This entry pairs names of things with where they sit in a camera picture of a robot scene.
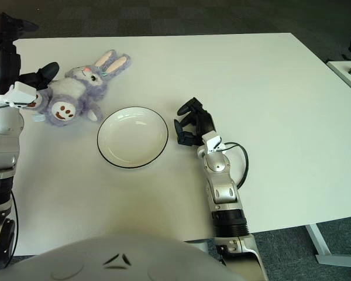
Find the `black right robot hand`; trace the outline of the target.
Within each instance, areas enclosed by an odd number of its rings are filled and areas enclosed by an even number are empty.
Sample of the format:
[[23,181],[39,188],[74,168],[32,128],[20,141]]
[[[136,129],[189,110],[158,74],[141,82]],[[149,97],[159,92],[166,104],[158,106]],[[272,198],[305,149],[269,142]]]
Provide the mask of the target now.
[[[185,146],[203,145],[202,136],[210,131],[216,131],[211,114],[203,109],[202,104],[193,97],[177,111],[178,116],[186,116],[179,122],[174,120],[177,142]],[[183,130],[183,127],[191,124],[195,126],[195,134]]]

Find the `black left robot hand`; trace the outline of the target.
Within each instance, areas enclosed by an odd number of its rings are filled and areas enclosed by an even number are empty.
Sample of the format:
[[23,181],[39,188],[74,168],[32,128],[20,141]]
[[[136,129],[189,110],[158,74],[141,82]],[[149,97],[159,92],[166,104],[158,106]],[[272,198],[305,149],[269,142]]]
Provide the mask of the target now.
[[0,13],[0,95],[5,94],[17,81],[37,90],[46,89],[59,72],[59,64],[51,62],[35,73],[20,73],[21,58],[14,41],[24,33],[35,32],[38,28],[35,23]]

